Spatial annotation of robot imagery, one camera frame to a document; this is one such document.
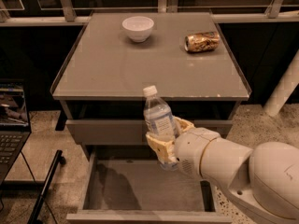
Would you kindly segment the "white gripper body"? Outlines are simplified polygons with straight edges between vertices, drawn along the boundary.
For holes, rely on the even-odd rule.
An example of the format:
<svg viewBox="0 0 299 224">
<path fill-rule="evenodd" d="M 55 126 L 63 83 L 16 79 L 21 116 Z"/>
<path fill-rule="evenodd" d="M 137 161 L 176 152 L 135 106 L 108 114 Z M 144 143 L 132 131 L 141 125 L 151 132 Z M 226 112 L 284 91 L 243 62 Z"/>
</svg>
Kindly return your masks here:
<svg viewBox="0 0 299 224">
<path fill-rule="evenodd" d="M 221 136 L 206 128 L 191 128 L 175 141 L 178 169 L 185 175 L 202 181 L 200 162 L 208 144 Z"/>
</svg>

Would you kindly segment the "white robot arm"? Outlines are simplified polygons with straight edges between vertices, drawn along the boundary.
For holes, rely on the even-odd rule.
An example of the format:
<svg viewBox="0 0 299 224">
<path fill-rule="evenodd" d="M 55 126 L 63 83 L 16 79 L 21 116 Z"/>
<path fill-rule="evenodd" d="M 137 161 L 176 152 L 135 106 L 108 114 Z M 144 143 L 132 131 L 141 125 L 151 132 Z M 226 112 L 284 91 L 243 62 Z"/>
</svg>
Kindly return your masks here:
<svg viewBox="0 0 299 224">
<path fill-rule="evenodd" d="M 299 149 L 281 142 L 249 148 L 176 118 L 149 125 L 151 149 L 167 168 L 207 181 L 258 224 L 299 224 Z"/>
</svg>

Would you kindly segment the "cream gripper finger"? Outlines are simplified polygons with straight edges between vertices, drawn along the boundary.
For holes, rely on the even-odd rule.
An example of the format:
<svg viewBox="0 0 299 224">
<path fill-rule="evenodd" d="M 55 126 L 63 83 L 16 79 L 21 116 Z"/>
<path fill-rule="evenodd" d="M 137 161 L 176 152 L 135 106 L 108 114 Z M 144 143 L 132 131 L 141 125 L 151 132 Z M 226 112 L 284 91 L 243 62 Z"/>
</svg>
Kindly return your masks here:
<svg viewBox="0 0 299 224">
<path fill-rule="evenodd" d="M 147 132 L 146 139 L 149 147 L 156 153 L 158 161 L 163 164 L 175 164 L 177 158 L 175 156 L 175 138 L 167 136 L 159 137 L 154 133 Z"/>
<path fill-rule="evenodd" d="M 175 121 L 175 137 L 179 137 L 181 134 L 186 133 L 188 130 L 194 128 L 194 124 L 186 119 L 174 117 Z"/>
</svg>

